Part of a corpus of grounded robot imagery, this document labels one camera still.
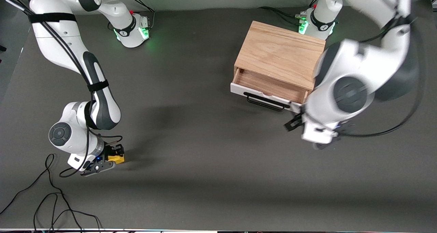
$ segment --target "wire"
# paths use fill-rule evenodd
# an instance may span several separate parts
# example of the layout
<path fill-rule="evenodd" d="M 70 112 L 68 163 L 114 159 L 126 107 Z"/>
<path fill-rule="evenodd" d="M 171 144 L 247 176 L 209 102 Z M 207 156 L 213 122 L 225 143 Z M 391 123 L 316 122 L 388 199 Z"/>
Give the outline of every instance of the wire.
<path fill-rule="evenodd" d="M 426 68 L 426 62 L 425 62 L 425 48 L 423 46 L 423 39 L 419 33 L 419 29 L 418 27 L 419 25 L 417 25 L 416 22 L 413 22 L 411 24 L 411 34 L 412 36 L 415 36 L 415 43 L 417 46 L 417 49 L 419 50 L 417 53 L 417 56 L 419 57 L 418 61 L 419 61 L 419 79 L 417 80 L 417 93 L 414 99 L 414 103 L 413 106 L 410 110 L 410 112 L 407 114 L 407 116 L 396 126 L 385 130 L 383 132 L 376 132 L 376 133 L 371 133 L 371 134 L 347 134 L 347 133 L 340 133 L 337 132 L 338 135 L 342 135 L 342 136 L 348 136 L 348 137 L 356 137 L 356 138 L 366 138 L 366 137 L 376 137 L 376 136 L 381 136 L 381 135 L 385 135 L 391 132 L 394 132 L 395 130 L 399 129 L 400 127 L 402 127 L 403 125 L 405 125 L 410 119 L 411 117 L 414 115 L 414 113 L 417 111 L 417 109 L 419 108 L 423 97 L 425 95 L 425 85 L 426 85 L 426 75 L 427 75 L 427 68 Z"/>
<path fill-rule="evenodd" d="M 110 24 L 111 24 L 111 22 L 108 22 L 108 25 L 107 25 L 106 27 L 108 28 L 108 30 L 112 31 L 112 30 L 114 29 L 114 27 L 112 27 L 112 29 L 109 28 L 109 25 L 110 25 Z"/>
<path fill-rule="evenodd" d="M 367 38 L 367 39 L 364 39 L 364 40 L 361 40 L 361 41 L 358 41 L 358 42 L 359 43 L 367 43 L 367 42 L 373 41 L 373 40 L 375 40 L 375 39 L 377 39 L 379 37 L 383 37 L 385 34 L 387 34 L 387 32 L 389 32 L 389 30 L 390 29 L 386 29 L 386 30 L 382 31 L 381 33 L 379 33 L 378 35 L 376 35 L 374 37 Z"/>
<path fill-rule="evenodd" d="M 149 29 L 153 28 L 153 26 L 155 25 L 155 14 L 156 12 L 153 12 L 153 17 L 152 17 L 152 25 L 149 27 Z"/>
<path fill-rule="evenodd" d="M 35 13 L 33 11 L 31 11 L 26 5 L 24 5 L 22 2 L 20 2 L 19 0 L 17 1 L 13 1 L 13 0 L 8 0 L 12 3 L 14 3 L 17 6 L 20 6 L 23 9 L 23 12 L 29 16 L 29 15 L 34 15 Z M 77 69 L 79 70 L 79 72 L 81 73 L 81 76 L 83 77 L 83 79 L 85 80 L 87 85 L 90 85 L 90 81 L 88 80 L 88 78 L 86 77 L 85 71 L 82 68 L 80 62 L 78 61 L 77 57 L 75 56 L 75 54 L 72 52 L 72 50 L 70 49 L 70 47 L 67 45 L 67 43 L 64 41 L 63 38 L 61 38 L 59 36 L 59 34 L 47 23 L 47 22 L 40 22 L 41 25 L 47 30 L 47 32 L 53 37 L 53 39 L 55 39 L 58 44 L 64 49 L 64 51 L 67 53 L 67 55 L 70 57 L 70 59 L 72 60 L 72 62 L 75 64 L 75 66 L 77 67 Z M 91 98 L 91 102 L 93 101 L 93 94 L 90 93 L 90 98 Z M 73 173 L 69 174 L 69 175 L 62 175 L 59 174 L 60 177 L 70 177 L 74 174 L 76 174 L 81 167 L 83 167 L 83 165 L 85 164 L 85 160 L 86 157 L 88 156 L 88 149 L 89 149 L 89 127 L 88 125 L 86 125 L 87 128 L 87 135 L 86 135 L 86 151 L 85 151 L 85 158 L 83 159 L 83 162 L 81 164 L 81 166 L 79 166 L 79 168 L 77 168 Z"/>
<path fill-rule="evenodd" d="M 113 141 L 111 142 L 112 144 L 115 144 L 117 142 L 120 142 L 121 140 L 123 140 L 123 136 L 122 135 L 115 135 L 115 136 L 104 136 L 104 135 L 100 135 L 99 133 L 94 133 L 92 130 L 89 130 L 92 134 L 101 137 L 101 138 L 119 138 L 117 141 Z"/>
<path fill-rule="evenodd" d="M 287 14 L 287 13 L 285 13 L 285 12 L 282 12 L 281 10 L 279 10 L 279 9 L 275 9 L 275 8 L 272 8 L 272 7 L 259 7 L 259 9 L 268 9 L 268 10 L 272 10 L 275 14 L 277 14 L 280 18 L 282 18 L 284 21 L 286 21 L 287 23 L 289 23 L 289 24 L 292 24 L 292 25 L 294 25 L 294 26 L 299 26 L 300 24 L 299 23 L 294 23 L 294 22 L 291 22 L 291 21 L 289 21 L 288 19 L 286 19 L 284 16 L 286 16 L 286 17 L 293 17 L 294 18 L 294 15 L 290 15 L 290 14 Z"/>
<path fill-rule="evenodd" d="M 263 7 L 259 7 L 259 9 L 268 9 L 268 10 L 272 10 L 273 12 L 278 12 L 278 13 L 284 15 L 284 16 L 287 16 L 287 17 L 291 17 L 291 18 L 295 17 L 294 15 L 287 14 L 286 12 L 283 12 L 283 11 L 281 11 L 279 9 L 275 9 L 275 8 L 272 8 L 272 7 L 263 6 Z"/>
<path fill-rule="evenodd" d="M 90 97 L 91 97 L 91 104 L 93 103 L 93 93 L 90 92 Z M 70 168 L 67 168 L 63 171 L 61 171 L 59 173 L 59 177 L 61 178 L 67 178 L 67 177 L 71 177 L 72 175 L 76 174 L 81 168 L 83 168 L 83 165 L 85 164 L 86 158 L 88 157 L 88 149 L 89 149 L 89 132 L 91 130 L 89 129 L 89 126 L 86 125 L 86 150 L 85 150 L 85 156 L 83 157 L 83 161 L 81 166 L 79 166 L 75 171 L 73 171 L 72 173 L 68 174 L 68 175 L 62 175 L 64 172 L 71 170 Z"/>
<path fill-rule="evenodd" d="M 14 196 L 14 198 L 12 198 L 12 200 L 11 200 L 11 202 L 9 202 L 9 204 L 0 212 L 0 215 L 2 215 L 3 213 L 4 213 L 4 211 L 6 211 L 6 209 L 8 209 L 11 205 L 12 205 L 12 203 L 15 201 L 15 199 L 17 198 L 17 196 L 20 194 L 20 193 L 22 193 L 23 191 L 26 191 L 26 190 L 28 190 L 29 188 L 31 188 L 32 186 L 34 186 L 35 185 L 35 183 L 39 180 L 39 178 L 44 174 L 44 173 L 46 173 L 47 172 L 47 168 L 43 171 L 43 172 L 41 172 L 40 174 L 39 174 L 39 176 L 35 179 L 35 181 L 33 181 L 33 183 L 31 183 L 31 185 L 29 185 L 27 188 L 25 188 L 25 189 L 23 189 L 23 190 L 20 190 L 19 192 L 17 192 L 17 194 L 15 194 L 15 196 Z"/>
<path fill-rule="evenodd" d="M 3 212 L 6 211 L 6 209 L 8 209 L 8 208 L 11 206 L 11 204 L 15 201 L 16 197 L 17 197 L 21 192 L 23 192 L 23 191 L 25 191 L 25 190 L 31 188 L 31 187 L 32 187 L 32 186 L 33 186 L 33 185 L 34 185 L 34 184 L 39 180 L 39 178 L 41 178 L 41 176 L 42 176 L 43 174 L 45 174 L 46 172 L 48 172 L 48 180 L 49 180 L 49 182 L 50 182 L 50 185 L 52 186 L 52 188 L 57 189 L 58 192 L 48 193 L 48 194 L 47 194 L 47 195 L 46 195 L 46 196 L 41 200 L 41 202 L 39 203 L 38 207 L 36 208 L 35 213 L 34 213 L 34 216 L 33 216 L 33 227 L 34 227 L 35 232 L 36 232 L 36 219 L 37 219 L 37 215 L 38 215 L 39 209 L 41 208 L 42 204 L 47 200 L 47 198 L 49 198 L 51 195 L 54 195 L 54 196 L 56 197 L 56 199 L 55 199 L 55 202 L 54 202 L 54 204 L 53 204 L 52 220 L 51 220 L 51 225 L 50 225 L 50 229 L 49 229 L 48 232 L 54 232 L 54 231 L 55 231 L 55 230 L 54 230 L 54 229 L 55 229 L 54 224 L 56 223 L 56 221 L 58 220 L 58 218 L 61 216 L 61 214 L 63 214 L 65 211 L 71 211 L 71 212 L 72 212 L 73 219 L 74 219 L 76 225 L 77 225 L 81 230 L 83 230 L 83 228 L 82 228 L 81 225 L 79 224 L 79 222 L 78 222 L 77 218 L 75 217 L 75 214 L 74 214 L 74 213 L 80 213 L 80 214 L 84 214 L 84 215 L 86 215 L 86 216 L 94 217 L 94 219 L 96 219 L 96 222 L 97 222 L 97 227 L 99 228 L 99 231 L 100 231 L 100 228 L 103 228 L 103 226 L 102 226 L 102 224 L 101 224 L 101 222 L 100 222 L 100 219 L 99 219 L 97 216 L 95 216 L 95 215 L 88 214 L 88 213 L 84 213 L 84 212 L 82 212 L 82 211 L 76 211 L 76 210 L 73 210 L 73 209 L 71 208 L 69 202 L 67 201 L 64 192 L 63 192 L 60 188 L 58 188 L 57 186 L 55 186 L 55 185 L 53 184 L 53 178 L 52 178 L 52 174 L 51 174 L 51 172 L 50 172 L 50 167 L 52 166 L 54 160 L 55 160 L 55 154 L 49 154 L 49 155 L 45 158 L 45 169 L 44 169 L 44 171 L 42 171 L 42 172 L 40 173 L 40 175 L 35 179 L 35 181 L 34 181 L 31 185 L 29 185 L 27 188 L 25 188 L 25 189 L 23 189 L 23 190 L 17 192 L 17 194 L 15 194 L 15 196 L 14 196 L 14 198 L 11 200 L 11 202 L 10 202 L 10 203 L 9 203 L 9 204 L 8 204 L 8 205 L 7 205 L 7 206 L 6 206 L 2 211 L 1 211 L 0 215 L 3 214 Z M 61 195 L 61 197 L 62 197 L 62 199 L 64 200 L 65 204 L 67 205 L 68 209 L 66 209 L 66 210 L 64 210 L 62 213 L 60 213 L 60 214 L 58 215 L 58 217 L 56 218 L 56 220 L 53 220 L 54 217 L 55 217 L 56 205 L 57 205 L 57 202 L 58 202 L 59 195 Z"/>
<path fill-rule="evenodd" d="M 316 2 L 317 0 L 312 0 L 310 3 L 309 3 L 309 7 L 311 7 L 312 6 L 312 4 L 314 3 L 314 2 Z"/>
<path fill-rule="evenodd" d="M 142 6 L 146 7 L 150 12 L 155 12 L 151 7 L 144 4 L 144 2 L 142 2 L 141 0 L 134 0 L 134 1 L 136 1 L 137 3 L 139 3 Z"/>

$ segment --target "black metal handle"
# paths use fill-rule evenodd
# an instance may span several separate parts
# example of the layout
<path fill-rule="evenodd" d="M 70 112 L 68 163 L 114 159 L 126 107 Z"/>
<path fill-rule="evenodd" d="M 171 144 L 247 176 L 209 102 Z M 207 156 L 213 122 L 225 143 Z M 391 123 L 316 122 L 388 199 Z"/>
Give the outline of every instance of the black metal handle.
<path fill-rule="evenodd" d="M 290 106 L 287 104 L 283 104 L 283 103 L 280 103 L 280 102 L 277 102 L 277 101 L 274 101 L 271 99 L 267 99 L 267 98 L 262 97 L 262 96 L 257 96 L 257 95 L 252 94 L 252 93 L 245 92 L 243 94 L 246 96 L 247 102 L 258 105 L 258 106 L 262 106 L 262 107 L 265 107 L 265 108 L 268 108 L 268 109 L 271 109 L 271 110 L 274 110 L 277 112 L 282 112 L 282 111 L 284 111 L 285 108 L 290 108 Z M 260 102 L 260 101 L 256 101 L 256 100 L 252 100 L 252 99 L 250 99 L 250 97 L 255 98 L 257 100 L 262 100 L 264 102 L 268 102 L 269 104 L 266 104 L 266 103 Z"/>

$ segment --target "gray mat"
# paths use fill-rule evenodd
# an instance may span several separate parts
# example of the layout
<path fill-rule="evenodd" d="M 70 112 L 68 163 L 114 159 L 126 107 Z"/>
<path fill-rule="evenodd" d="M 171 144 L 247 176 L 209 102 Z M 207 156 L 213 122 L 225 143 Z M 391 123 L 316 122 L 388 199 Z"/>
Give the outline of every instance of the gray mat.
<path fill-rule="evenodd" d="M 251 21 L 288 27 L 275 14 L 159 12 L 152 39 L 134 49 L 118 43 L 103 16 L 80 16 L 83 41 L 122 109 L 120 124 L 103 133 L 124 135 L 127 162 L 68 179 L 57 177 L 68 154 L 51 146 L 47 133 L 67 103 L 86 101 L 89 94 L 78 74 L 47 61 L 29 36 L 0 110 L 0 207 L 56 153 L 55 184 L 74 209 L 96 214 L 106 228 L 436 232 L 437 36 L 431 13 L 423 16 L 429 84 L 417 114 L 390 135 L 345 138 L 323 151 L 302 141 L 300 131 L 284 130 L 289 112 L 272 112 L 229 92 Z M 378 33 L 348 7 L 339 20 L 328 44 Z M 357 131 L 397 124 L 413 97 L 372 104 L 355 119 Z M 32 227 L 49 191 L 45 177 L 0 216 L 0 227 Z M 39 215 L 45 227 L 51 207 Z M 62 220 L 75 227 L 71 217 Z M 93 219 L 80 221 L 95 228 Z"/>

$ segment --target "white robotic arm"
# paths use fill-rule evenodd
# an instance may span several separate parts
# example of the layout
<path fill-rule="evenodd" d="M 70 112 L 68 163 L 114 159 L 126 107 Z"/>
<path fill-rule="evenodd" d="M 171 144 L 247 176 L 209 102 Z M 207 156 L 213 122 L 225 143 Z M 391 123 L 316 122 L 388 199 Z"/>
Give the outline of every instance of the white robotic arm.
<path fill-rule="evenodd" d="M 109 146 L 88 128 L 114 128 L 121 118 L 120 109 L 97 58 L 86 49 L 81 40 L 73 11 L 98 10 L 104 14 L 114 26 L 118 40 L 126 47 L 139 46 L 148 39 L 147 17 L 132 15 L 117 0 L 30 0 L 29 7 L 35 13 L 29 20 L 44 57 L 56 65 L 81 74 L 94 98 L 93 101 L 67 104 L 61 119 L 49 131 L 50 142 L 71 154 L 68 163 L 72 168 L 81 171 L 82 175 L 92 175 L 114 168 L 123 159 L 115 158 L 116 161 L 111 161 L 108 157 L 123 156 L 123 147 Z M 47 22 L 65 41 L 80 66 L 73 62 L 41 22 Z"/>
<path fill-rule="evenodd" d="M 331 45 L 315 69 L 315 88 L 301 113 L 286 124 L 304 126 L 302 139 L 329 144 L 335 130 L 364 111 L 374 98 L 390 100 L 407 93 L 418 76 L 410 43 L 410 0 L 348 0 L 385 30 L 381 47 L 345 39 Z M 341 0 L 319 0 L 310 8 L 305 34 L 326 39 Z"/>

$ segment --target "yellow object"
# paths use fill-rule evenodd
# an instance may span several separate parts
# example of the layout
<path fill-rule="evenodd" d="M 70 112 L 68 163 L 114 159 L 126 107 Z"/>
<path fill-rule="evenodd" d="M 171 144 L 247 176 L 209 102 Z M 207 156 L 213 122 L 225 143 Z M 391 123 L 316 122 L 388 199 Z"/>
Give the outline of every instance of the yellow object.
<path fill-rule="evenodd" d="M 108 156 L 108 161 L 114 161 L 116 164 L 123 163 L 125 161 L 125 156 Z"/>

